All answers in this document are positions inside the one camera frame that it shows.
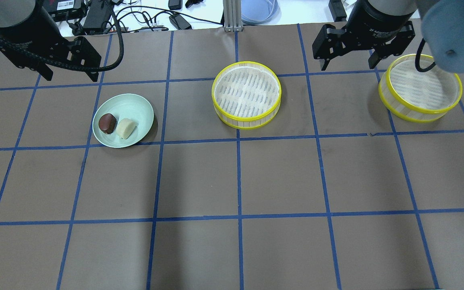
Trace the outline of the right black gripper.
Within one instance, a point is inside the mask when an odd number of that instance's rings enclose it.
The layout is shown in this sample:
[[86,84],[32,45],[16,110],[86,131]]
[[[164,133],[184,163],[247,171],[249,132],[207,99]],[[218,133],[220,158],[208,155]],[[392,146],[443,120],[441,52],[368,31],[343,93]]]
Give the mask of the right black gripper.
[[410,21],[415,4],[355,4],[346,24],[324,24],[312,44],[313,58],[325,70],[335,57],[352,51],[374,52],[369,68],[389,56],[400,56],[415,37]]

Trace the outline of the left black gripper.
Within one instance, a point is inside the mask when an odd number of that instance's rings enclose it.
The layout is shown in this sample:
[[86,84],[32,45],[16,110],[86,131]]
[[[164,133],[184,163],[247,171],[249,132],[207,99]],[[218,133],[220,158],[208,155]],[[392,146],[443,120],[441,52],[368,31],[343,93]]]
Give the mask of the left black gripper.
[[[68,40],[60,35],[53,21],[42,17],[32,17],[18,25],[0,28],[0,37],[25,51],[68,65],[99,67],[102,60],[100,53],[85,37]],[[0,51],[16,67],[27,67],[47,81],[52,80],[53,70],[44,61],[20,54],[4,44],[0,44]]]

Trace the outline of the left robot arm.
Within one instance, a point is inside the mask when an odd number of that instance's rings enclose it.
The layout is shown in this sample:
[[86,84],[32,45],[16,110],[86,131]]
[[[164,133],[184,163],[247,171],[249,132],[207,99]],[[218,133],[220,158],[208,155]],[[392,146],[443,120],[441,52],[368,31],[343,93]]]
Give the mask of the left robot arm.
[[0,52],[17,68],[29,68],[47,81],[58,68],[98,68],[101,55],[84,37],[64,38],[41,0],[0,0]]

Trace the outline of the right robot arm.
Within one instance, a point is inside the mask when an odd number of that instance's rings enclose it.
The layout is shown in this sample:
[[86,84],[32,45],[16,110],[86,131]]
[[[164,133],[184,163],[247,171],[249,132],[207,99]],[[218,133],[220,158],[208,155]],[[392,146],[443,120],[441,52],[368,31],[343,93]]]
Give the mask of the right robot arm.
[[322,26],[312,44],[313,57],[324,71],[335,57],[373,50],[368,65],[375,68],[409,46],[416,35],[410,20],[416,11],[422,40],[415,68],[464,73],[464,0],[358,0],[345,26]]

